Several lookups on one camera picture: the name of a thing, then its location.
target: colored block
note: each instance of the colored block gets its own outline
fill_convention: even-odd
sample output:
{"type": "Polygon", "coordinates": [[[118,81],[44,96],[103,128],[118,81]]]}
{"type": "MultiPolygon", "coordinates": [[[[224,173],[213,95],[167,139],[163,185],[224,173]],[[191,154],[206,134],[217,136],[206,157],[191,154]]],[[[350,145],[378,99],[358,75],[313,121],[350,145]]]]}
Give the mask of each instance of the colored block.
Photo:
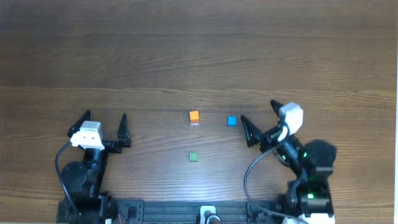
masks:
{"type": "Polygon", "coordinates": [[[229,116],[227,119],[227,125],[228,125],[228,127],[236,127],[236,117],[229,116]]]}
{"type": "Polygon", "coordinates": [[[191,123],[198,123],[199,122],[199,111],[189,112],[189,117],[191,119],[191,123]]]}
{"type": "Polygon", "coordinates": [[[189,153],[189,161],[190,162],[198,162],[198,160],[199,160],[199,153],[197,153],[197,152],[189,153]]]}

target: orange cube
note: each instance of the orange cube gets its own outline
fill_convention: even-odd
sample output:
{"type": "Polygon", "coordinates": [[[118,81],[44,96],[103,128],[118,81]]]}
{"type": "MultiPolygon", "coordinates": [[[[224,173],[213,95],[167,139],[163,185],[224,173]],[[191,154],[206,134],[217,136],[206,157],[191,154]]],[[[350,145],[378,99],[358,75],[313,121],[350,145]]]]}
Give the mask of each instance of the orange cube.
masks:
{"type": "Polygon", "coordinates": [[[199,111],[189,112],[189,117],[191,119],[191,123],[199,123],[199,111]]]}

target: wooden tabletop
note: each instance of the wooden tabletop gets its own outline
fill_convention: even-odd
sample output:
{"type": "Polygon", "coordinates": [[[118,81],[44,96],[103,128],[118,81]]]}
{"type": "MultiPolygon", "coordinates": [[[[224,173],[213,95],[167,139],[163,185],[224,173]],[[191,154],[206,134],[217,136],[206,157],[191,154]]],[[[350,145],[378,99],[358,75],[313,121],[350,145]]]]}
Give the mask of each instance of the wooden tabletop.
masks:
{"type": "MultiPolygon", "coordinates": [[[[260,152],[226,117],[265,131],[275,99],[304,109],[303,143],[338,147],[336,222],[392,223],[396,14],[394,0],[0,1],[0,221],[55,221],[55,155],[87,109],[106,139],[127,113],[132,147],[103,182],[115,197],[245,201],[260,152]]],[[[250,192],[273,200],[293,178],[268,157],[250,192]]]]}

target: wood grain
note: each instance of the wood grain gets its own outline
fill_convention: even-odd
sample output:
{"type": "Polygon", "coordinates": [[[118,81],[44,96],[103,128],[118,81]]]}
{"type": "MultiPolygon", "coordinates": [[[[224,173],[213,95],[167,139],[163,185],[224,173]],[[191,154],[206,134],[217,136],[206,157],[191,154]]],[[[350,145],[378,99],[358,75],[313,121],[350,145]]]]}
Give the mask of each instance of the wood grain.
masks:
{"type": "MultiPolygon", "coordinates": [[[[276,99],[305,109],[302,142],[338,147],[336,222],[392,223],[396,9],[393,0],[0,1],[0,221],[55,221],[54,158],[86,109],[109,139],[129,118],[132,148],[110,156],[103,184],[114,196],[245,201],[243,175],[260,152],[226,117],[266,130],[276,99]]],[[[62,166],[82,154],[67,151],[62,166]]],[[[274,199],[293,178],[265,158],[250,192],[274,199]]]]}

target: blue cube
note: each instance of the blue cube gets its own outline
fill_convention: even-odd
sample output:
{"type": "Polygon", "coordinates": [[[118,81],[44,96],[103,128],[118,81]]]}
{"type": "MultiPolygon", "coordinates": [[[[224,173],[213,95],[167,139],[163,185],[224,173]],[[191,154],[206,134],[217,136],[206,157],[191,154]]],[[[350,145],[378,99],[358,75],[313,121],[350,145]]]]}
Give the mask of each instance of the blue cube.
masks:
{"type": "Polygon", "coordinates": [[[228,127],[236,127],[236,117],[229,116],[227,119],[227,124],[228,124],[228,127]]]}

